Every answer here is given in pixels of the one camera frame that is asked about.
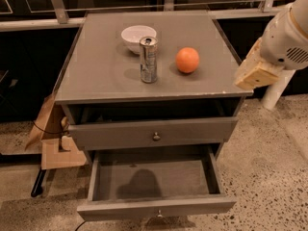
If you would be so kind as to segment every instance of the speckled floor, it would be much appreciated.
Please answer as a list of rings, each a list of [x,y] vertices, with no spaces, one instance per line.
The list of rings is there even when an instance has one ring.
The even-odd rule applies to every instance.
[[[246,100],[239,119],[218,158],[225,191],[238,199],[228,213],[86,222],[78,230],[308,230],[308,95],[282,97],[272,112]],[[30,128],[0,124],[0,153],[24,153]],[[83,222],[76,208],[86,202],[90,167],[47,171],[43,194],[31,198],[38,170],[0,165],[0,230],[68,231]]]

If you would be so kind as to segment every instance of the closed drawer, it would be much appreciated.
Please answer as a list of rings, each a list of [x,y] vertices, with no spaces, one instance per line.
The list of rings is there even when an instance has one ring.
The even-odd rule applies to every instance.
[[[227,212],[209,145],[96,152],[84,220],[153,218]]]
[[[83,150],[199,144],[227,141],[236,117],[114,122],[71,125],[69,132]]]

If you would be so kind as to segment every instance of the bowl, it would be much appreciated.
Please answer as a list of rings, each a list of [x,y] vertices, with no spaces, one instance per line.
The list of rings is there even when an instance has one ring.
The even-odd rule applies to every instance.
[[[156,31],[148,26],[131,26],[125,28],[121,33],[122,39],[127,46],[135,54],[140,54],[140,40],[143,37],[156,37]]]

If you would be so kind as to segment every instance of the gray countertop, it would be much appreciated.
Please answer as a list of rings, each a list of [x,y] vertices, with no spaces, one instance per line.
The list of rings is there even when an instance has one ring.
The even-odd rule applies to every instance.
[[[131,53],[121,32],[147,25],[158,33],[158,80],[146,84],[140,59]],[[180,73],[176,53],[195,48],[198,69]],[[90,13],[56,96],[58,104],[127,100],[164,100],[250,95],[234,86],[238,64],[212,18],[204,11],[153,13]]]

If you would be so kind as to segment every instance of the orange fruit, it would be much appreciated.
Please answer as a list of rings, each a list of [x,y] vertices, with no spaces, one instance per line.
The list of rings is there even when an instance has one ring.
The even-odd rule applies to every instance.
[[[194,72],[199,65],[198,52],[190,47],[185,47],[179,50],[175,57],[177,68],[183,73]]]

